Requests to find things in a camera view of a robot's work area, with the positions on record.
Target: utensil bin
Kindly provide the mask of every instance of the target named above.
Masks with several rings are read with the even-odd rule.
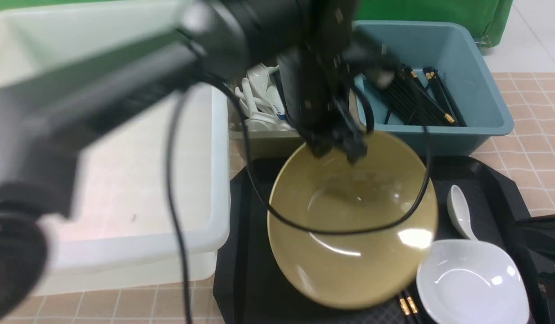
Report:
[[[401,62],[411,66],[422,82],[422,69],[437,68],[459,107],[468,127],[430,126],[432,154],[466,156],[491,136],[509,134],[514,121],[471,35],[464,27],[447,22],[357,21],[361,29],[387,47]],[[401,138],[416,153],[425,155],[421,126],[404,125],[394,115],[387,125],[387,107],[364,84],[362,76],[356,86],[364,90],[375,117],[375,129]],[[363,106],[357,102],[359,119],[365,125]]]
[[[230,140],[234,141],[239,155],[246,160],[245,139],[239,119],[231,104],[228,104],[230,114]],[[251,160],[258,158],[287,158],[303,144],[303,139],[294,130],[251,131],[248,133],[251,147]]]

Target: robotic arm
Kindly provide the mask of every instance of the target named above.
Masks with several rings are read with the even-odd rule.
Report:
[[[281,53],[288,121],[314,154],[365,156],[347,108],[353,77],[373,69],[382,80],[398,64],[354,35],[358,2],[197,0],[171,31],[0,88],[0,318],[41,276],[35,221],[69,215],[80,150],[205,74],[240,77]]]

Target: blue plastic bin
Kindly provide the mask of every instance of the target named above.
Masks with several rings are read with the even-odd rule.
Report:
[[[491,136],[509,134],[514,121],[471,35],[464,27],[447,22],[356,21],[356,29],[366,31],[373,39],[386,43],[401,62],[411,66],[421,82],[427,84],[422,69],[437,68],[446,87],[459,107],[467,127],[428,127],[432,152],[437,156],[467,156]],[[375,117],[375,129],[401,138],[419,155],[425,155],[421,126],[405,126],[391,116],[384,125],[387,107],[356,78],[364,90]],[[365,116],[357,101],[360,121]]]

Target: yellow bowl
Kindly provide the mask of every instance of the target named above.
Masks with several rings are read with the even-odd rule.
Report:
[[[359,230],[401,218],[417,197],[425,166],[393,135],[376,131],[366,142],[369,153],[355,166],[337,150],[317,160],[302,145],[277,176],[271,205],[286,219],[319,230]],[[310,234],[267,215],[271,250],[285,277],[306,297],[341,309],[376,305],[404,289],[437,225],[431,182],[411,218],[371,234]]]

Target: bowl rim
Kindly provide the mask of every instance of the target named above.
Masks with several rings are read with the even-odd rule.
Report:
[[[386,131],[379,131],[379,130],[375,130],[374,133],[370,136],[376,135],[376,134],[381,134],[382,136],[386,136],[396,142],[398,142],[399,144],[401,144],[401,146],[404,147],[405,150],[408,150],[413,156],[418,156],[415,151],[409,146],[407,145],[407,143],[405,143],[403,140],[401,140],[399,137],[388,133]],[[273,186],[271,188],[271,194],[269,195],[269,203],[271,203],[272,199],[273,199],[273,193],[275,192],[275,187],[276,184],[278,183],[279,179],[281,178],[281,176],[283,175],[284,170],[286,169],[286,167],[290,164],[290,162],[292,161],[292,159],[303,149],[305,149],[307,146],[307,144],[304,142],[302,145],[300,145],[298,147],[298,149],[296,149],[294,151],[293,154],[291,154],[289,156],[289,158],[286,160],[286,162],[283,164],[281,170],[279,171],[279,173],[277,174],[277,178],[275,179],[275,182],[273,183]],[[423,170],[426,170],[425,168],[425,164],[423,164],[423,162],[421,160],[417,160],[417,162],[419,162],[419,164],[422,166]],[[435,224],[433,226],[431,230],[432,233],[432,244],[433,244],[433,240],[435,239],[435,236],[437,234],[438,231],[438,223],[439,223],[439,217],[438,217],[438,199],[437,199],[437,195],[435,192],[435,188],[433,186],[433,182],[431,179],[429,179],[429,183],[428,183],[428,191],[433,192],[433,209],[435,211]],[[269,245],[271,248],[271,251],[273,253],[274,251],[274,245],[273,245],[273,240],[271,239],[271,226],[270,226],[270,221],[271,218],[274,218],[271,215],[270,211],[267,211],[267,216],[266,216],[266,223],[267,223],[267,237],[269,240]],[[423,257],[422,260],[420,261],[420,264],[423,263],[423,261],[427,258],[427,256],[429,255],[429,251],[430,251],[430,247],[426,248],[425,250],[421,251],[420,253],[423,253]],[[360,303],[357,302],[352,302],[352,303],[343,303],[340,300],[325,300],[325,299],[320,299],[318,297],[315,296],[311,296],[306,294],[306,292],[300,288],[298,288],[292,281],[287,274],[285,274],[285,272],[281,269],[281,264],[280,261],[277,260],[277,258],[275,257],[275,255],[273,256],[275,262],[277,263],[281,273],[283,273],[283,275],[285,276],[285,278],[287,279],[287,281],[289,281],[289,283],[298,291],[300,292],[302,295],[304,295],[305,297],[307,297],[308,299],[311,299],[313,301],[315,301],[316,303],[322,304],[326,307],[333,307],[333,308],[337,308],[337,309],[341,309],[341,310],[358,310],[358,309],[362,309],[362,308],[366,308],[366,307],[371,307],[380,303],[383,303],[387,300],[389,300],[390,298],[392,298],[394,296],[394,294],[390,294],[390,293],[386,293],[385,295],[376,295],[374,297],[371,297],[369,299],[363,299]],[[401,291],[403,289],[405,289],[405,287],[407,287],[411,281],[413,281],[417,275],[417,271],[419,270],[419,265],[417,267],[413,267],[413,269],[411,269],[411,273],[409,273],[406,277],[405,280],[405,284],[403,285],[403,287],[399,287],[398,291]]]

